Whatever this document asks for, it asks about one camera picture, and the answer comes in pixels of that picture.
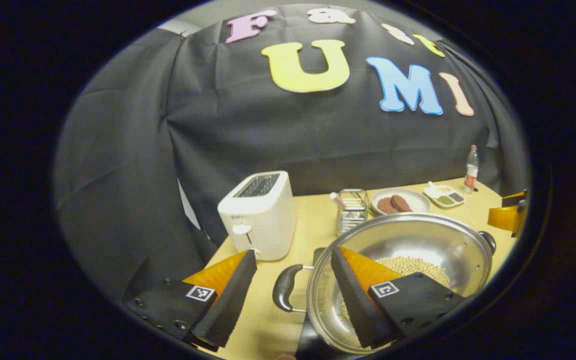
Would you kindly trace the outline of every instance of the yellow letter u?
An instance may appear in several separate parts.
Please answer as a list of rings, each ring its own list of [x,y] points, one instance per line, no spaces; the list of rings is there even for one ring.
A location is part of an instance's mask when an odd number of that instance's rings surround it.
[[[341,86],[348,80],[350,69],[341,48],[346,45],[338,39],[318,39],[312,46],[320,48],[326,58],[328,69],[322,73],[307,73],[302,69],[298,42],[278,43],[261,50],[268,57],[270,74],[274,83],[291,92],[328,91]]]

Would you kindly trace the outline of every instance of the toaster slot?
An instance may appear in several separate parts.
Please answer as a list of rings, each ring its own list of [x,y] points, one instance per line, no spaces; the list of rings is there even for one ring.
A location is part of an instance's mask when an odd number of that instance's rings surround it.
[[[255,196],[264,196],[270,192],[279,179],[279,174],[258,175],[252,178],[244,188],[239,191],[234,198],[253,198]]]

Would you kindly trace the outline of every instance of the seasoning tray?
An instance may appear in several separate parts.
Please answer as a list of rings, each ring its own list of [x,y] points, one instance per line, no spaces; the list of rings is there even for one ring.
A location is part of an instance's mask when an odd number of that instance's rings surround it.
[[[437,207],[444,209],[454,208],[466,202],[465,196],[458,191],[455,191],[452,187],[446,185],[433,185],[426,187],[423,189],[423,193],[425,196],[430,198]],[[448,203],[444,197],[450,200],[451,203]]]

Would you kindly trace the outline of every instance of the chocolate cookie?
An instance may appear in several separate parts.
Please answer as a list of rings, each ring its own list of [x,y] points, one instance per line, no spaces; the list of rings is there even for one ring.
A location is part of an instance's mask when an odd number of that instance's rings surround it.
[[[391,198],[390,198],[390,202],[391,205],[393,205],[393,207],[397,210],[399,210],[400,212],[404,213],[404,212],[412,212],[412,209],[410,209],[408,203],[406,202],[406,200],[404,198],[402,198],[401,196],[399,196],[398,194],[394,194]]]
[[[377,209],[382,210],[382,212],[386,214],[395,214],[400,212],[396,207],[393,206],[390,197],[385,197],[379,200],[377,203]]]

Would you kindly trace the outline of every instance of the plastic bottle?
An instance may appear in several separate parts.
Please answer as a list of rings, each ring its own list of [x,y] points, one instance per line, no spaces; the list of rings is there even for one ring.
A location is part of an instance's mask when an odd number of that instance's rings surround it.
[[[470,146],[470,153],[468,154],[468,161],[466,162],[466,178],[463,180],[464,189],[466,194],[472,194],[477,182],[477,173],[480,169],[480,158],[477,155],[477,146]]]

